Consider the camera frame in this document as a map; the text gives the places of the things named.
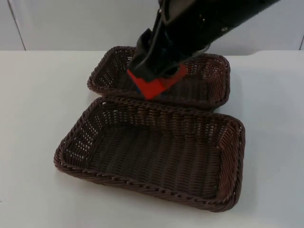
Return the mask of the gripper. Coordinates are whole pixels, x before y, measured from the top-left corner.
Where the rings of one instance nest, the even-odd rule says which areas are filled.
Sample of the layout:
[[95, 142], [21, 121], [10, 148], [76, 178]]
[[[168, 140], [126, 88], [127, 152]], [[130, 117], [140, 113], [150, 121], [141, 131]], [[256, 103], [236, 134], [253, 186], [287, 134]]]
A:
[[202, 1], [160, 0], [150, 52], [137, 48], [129, 64], [136, 78], [182, 77], [182, 61], [202, 50]]

